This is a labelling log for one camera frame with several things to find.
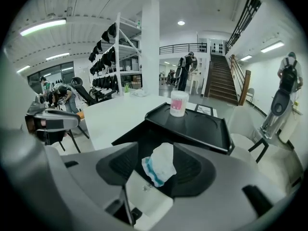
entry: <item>pink label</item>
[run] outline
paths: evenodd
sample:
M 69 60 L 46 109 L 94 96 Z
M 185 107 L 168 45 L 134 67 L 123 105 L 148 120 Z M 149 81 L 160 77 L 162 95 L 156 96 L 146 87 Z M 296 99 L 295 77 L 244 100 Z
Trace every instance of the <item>pink label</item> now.
M 180 110 L 182 108 L 182 100 L 172 100 L 171 107 L 175 110 Z

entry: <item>black chair leg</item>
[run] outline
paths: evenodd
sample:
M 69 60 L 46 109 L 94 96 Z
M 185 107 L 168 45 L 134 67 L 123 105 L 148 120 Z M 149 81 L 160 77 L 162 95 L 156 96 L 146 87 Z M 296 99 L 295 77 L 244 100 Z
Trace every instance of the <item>black chair leg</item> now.
M 82 130 L 82 128 L 80 126 L 77 126 L 77 128 L 79 128 L 79 130 L 83 133 L 83 135 L 86 136 L 87 139 L 89 139 L 89 136 L 85 133 L 84 130 Z
M 73 141 L 73 143 L 74 143 L 74 145 L 75 145 L 77 151 L 78 151 L 79 153 L 81 153 L 81 151 L 79 150 L 79 148 L 78 148 L 78 146 L 77 146 L 77 144 L 76 144 L 76 141 L 75 141 L 75 139 L 74 139 L 74 136 L 73 136 L 72 131 L 70 130 L 67 134 L 72 138 L 72 141 Z
M 60 141 L 59 141 L 59 144 L 61 145 L 62 150 L 65 152 L 65 149 L 64 149 L 64 147 L 63 147 L 63 145 L 62 145 L 62 143 Z

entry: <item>ceiling light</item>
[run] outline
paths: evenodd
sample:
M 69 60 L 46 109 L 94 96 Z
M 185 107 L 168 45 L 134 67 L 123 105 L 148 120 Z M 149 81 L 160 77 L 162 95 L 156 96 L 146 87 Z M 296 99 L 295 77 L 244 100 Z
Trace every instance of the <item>ceiling light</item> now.
M 245 60 L 247 60 L 247 59 L 249 59 L 249 58 L 252 58 L 252 56 L 251 56 L 251 55 L 248 55 L 248 56 L 242 58 L 240 61 L 245 61 Z
M 60 54 L 60 55 L 48 57 L 48 58 L 46 58 L 46 60 L 48 61 L 48 60 L 53 59 L 53 58 L 57 58 L 57 57 L 61 57 L 61 56 L 67 56 L 67 55 L 69 55 L 69 53 L 63 53 L 63 54 Z
M 30 66 L 27 65 L 26 67 L 23 67 L 22 69 L 19 69 L 17 72 L 20 73 L 20 72 L 24 71 L 25 69 L 27 69 L 27 68 L 29 68 L 29 67 L 30 67 Z
M 68 67 L 68 68 L 65 68 L 65 69 L 62 69 L 62 71 L 66 71 L 66 70 L 69 70 L 69 69 L 72 69 L 73 67 Z
M 61 19 L 61 20 L 56 20 L 56 21 L 49 21 L 49 22 L 46 22 L 46 23 L 43 23 L 43 24 L 39 24 L 39 25 L 30 27 L 30 28 L 22 31 L 20 33 L 20 35 L 21 36 L 25 36 L 25 35 L 28 35 L 30 33 L 39 31 L 39 30 L 44 29 L 44 28 L 48 28 L 48 27 L 51 27 L 51 26 L 64 25 L 64 24 L 66 24 L 66 19 Z
M 261 51 L 263 53 L 265 53 L 265 52 L 271 51 L 271 50 L 273 50 L 275 48 L 278 48 L 278 47 L 281 47 L 281 46 L 284 46 L 284 43 L 282 43 L 281 41 L 278 41 L 278 42 L 276 42 L 276 43 L 274 43 L 274 44 L 272 44 L 272 45 L 262 49 Z

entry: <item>white ceiling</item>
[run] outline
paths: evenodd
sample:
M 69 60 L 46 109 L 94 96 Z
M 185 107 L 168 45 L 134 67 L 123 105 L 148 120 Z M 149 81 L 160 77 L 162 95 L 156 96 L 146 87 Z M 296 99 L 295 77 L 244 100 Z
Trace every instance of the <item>white ceiling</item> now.
M 102 33 L 113 23 L 118 12 L 134 20 L 141 19 L 146 0 L 29 0 L 17 15 L 4 45 L 16 69 L 31 67 L 23 74 L 46 68 L 46 58 L 69 52 L 68 59 L 88 57 Z M 213 30 L 232 32 L 246 0 L 161 0 L 160 30 Z M 66 18 L 66 25 L 34 32 L 25 37 L 20 32 L 51 19 Z M 183 27 L 177 21 L 183 19 Z

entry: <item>white pillar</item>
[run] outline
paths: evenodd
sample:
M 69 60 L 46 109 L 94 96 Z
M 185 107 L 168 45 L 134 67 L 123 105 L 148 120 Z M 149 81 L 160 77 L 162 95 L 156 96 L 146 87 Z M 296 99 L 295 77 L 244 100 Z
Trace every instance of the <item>white pillar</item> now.
M 142 7 L 142 85 L 150 94 L 159 88 L 159 1 L 149 0 Z

